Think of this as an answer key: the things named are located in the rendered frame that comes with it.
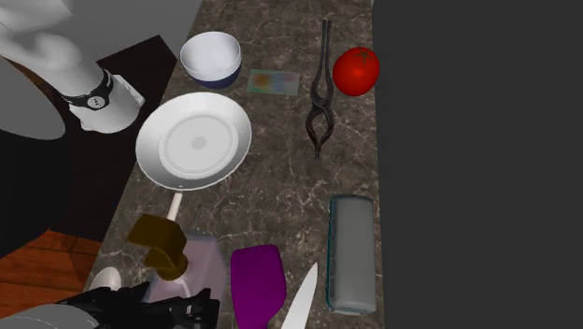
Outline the pale colourful card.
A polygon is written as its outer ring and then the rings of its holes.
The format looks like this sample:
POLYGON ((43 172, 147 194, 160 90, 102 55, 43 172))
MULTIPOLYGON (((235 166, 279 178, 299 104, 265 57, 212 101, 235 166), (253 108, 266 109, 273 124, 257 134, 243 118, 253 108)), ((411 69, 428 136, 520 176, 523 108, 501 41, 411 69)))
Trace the pale colourful card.
POLYGON ((297 95, 301 75, 293 72, 252 69, 249 74, 247 91, 297 95))

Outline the white knife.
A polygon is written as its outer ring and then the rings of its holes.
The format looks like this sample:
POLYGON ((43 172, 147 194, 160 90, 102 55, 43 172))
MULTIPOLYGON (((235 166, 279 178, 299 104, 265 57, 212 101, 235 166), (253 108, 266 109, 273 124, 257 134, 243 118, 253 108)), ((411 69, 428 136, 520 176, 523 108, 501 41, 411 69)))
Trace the white knife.
POLYGON ((318 281, 318 264, 314 263, 308 270, 290 308, 281 329, 306 329, 306 323, 312 306, 318 281))

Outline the purple spatula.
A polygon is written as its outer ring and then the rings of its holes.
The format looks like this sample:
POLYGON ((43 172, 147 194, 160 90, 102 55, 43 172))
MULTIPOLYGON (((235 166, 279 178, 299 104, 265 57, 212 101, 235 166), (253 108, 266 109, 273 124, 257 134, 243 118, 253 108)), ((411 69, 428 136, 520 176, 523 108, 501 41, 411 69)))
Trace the purple spatula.
POLYGON ((233 252, 231 295, 239 329, 268 329, 287 297, 283 263, 275 245, 233 252))

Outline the brown angular object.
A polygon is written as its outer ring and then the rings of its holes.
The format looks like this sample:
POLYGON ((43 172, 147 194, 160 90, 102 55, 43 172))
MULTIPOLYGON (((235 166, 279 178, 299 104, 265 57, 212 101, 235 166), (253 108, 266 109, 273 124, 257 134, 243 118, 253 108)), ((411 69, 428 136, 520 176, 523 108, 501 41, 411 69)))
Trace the brown angular object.
POLYGON ((175 280, 186 272, 188 259, 183 251, 187 238, 177 223, 144 214, 136 221, 127 240, 149 249, 144 265, 155 269, 161 279, 175 280))

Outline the red tomato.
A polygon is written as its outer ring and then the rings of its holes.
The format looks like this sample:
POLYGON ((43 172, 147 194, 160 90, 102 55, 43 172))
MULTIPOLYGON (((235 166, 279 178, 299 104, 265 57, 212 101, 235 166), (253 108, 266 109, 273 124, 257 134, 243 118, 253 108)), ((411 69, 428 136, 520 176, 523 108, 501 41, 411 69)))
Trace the red tomato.
POLYGON ((360 96, 370 91, 379 76, 379 60, 365 47, 345 51, 334 63, 335 87, 348 96, 360 96))

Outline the black metal tongs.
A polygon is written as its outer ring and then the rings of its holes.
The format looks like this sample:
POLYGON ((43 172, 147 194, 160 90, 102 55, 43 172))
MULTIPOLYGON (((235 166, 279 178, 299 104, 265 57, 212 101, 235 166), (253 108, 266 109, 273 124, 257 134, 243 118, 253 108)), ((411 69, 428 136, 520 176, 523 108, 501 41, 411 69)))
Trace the black metal tongs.
POLYGON ((306 115, 306 131, 309 139, 314 145, 314 157, 320 158, 323 144, 330 138, 334 132, 335 120, 333 113, 334 101, 334 82, 330 70, 330 36, 331 36, 332 22, 330 20, 323 20, 321 23, 321 42, 320 42, 320 60, 317 73, 312 80, 310 87, 311 109, 306 115), (324 77, 326 82, 326 94, 324 97, 318 93, 320 78, 324 77), (326 131, 322 136, 317 136, 313 121, 319 115, 324 115, 327 123, 326 131))

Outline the white frying pan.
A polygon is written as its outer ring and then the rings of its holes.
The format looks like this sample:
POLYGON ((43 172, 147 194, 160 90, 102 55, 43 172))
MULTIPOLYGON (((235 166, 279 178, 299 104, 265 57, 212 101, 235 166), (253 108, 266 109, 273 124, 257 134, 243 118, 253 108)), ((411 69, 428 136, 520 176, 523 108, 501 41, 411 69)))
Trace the white frying pan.
POLYGON ((249 116, 236 101, 218 93, 186 93, 146 118, 135 157, 148 179, 175 192, 167 214, 173 221, 182 194, 228 178, 244 162, 251 139, 249 116))

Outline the grey box with teal edges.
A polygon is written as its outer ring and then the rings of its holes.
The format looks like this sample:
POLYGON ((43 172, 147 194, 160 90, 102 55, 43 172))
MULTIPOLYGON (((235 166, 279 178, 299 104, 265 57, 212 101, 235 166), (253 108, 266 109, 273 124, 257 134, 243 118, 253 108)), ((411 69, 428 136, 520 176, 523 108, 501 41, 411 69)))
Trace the grey box with teal edges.
POLYGON ((374 202, 337 194, 329 203, 327 308, 339 314, 368 315, 377 310, 374 202))

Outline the dark robot stand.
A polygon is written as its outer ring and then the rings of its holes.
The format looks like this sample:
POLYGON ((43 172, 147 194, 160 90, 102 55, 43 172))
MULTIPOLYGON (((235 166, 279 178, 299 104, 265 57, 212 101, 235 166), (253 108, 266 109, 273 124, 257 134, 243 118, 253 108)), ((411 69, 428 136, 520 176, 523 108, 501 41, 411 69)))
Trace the dark robot stand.
POLYGON ((101 242, 135 166, 136 135, 160 105, 177 63, 160 36, 99 60, 144 96, 136 121, 105 135, 83 130, 44 79, 10 60, 4 66, 64 124, 56 140, 0 130, 0 259, 47 230, 101 242))

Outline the white bowl with blue base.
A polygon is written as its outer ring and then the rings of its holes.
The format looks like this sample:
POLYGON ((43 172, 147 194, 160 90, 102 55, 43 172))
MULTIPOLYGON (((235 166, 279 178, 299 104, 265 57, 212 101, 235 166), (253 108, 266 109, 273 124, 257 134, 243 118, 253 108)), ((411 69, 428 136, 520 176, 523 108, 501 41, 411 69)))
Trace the white bowl with blue base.
POLYGON ((219 31, 203 32, 187 40, 180 61, 194 81, 209 89, 224 89, 237 79, 242 65, 238 41, 219 31))

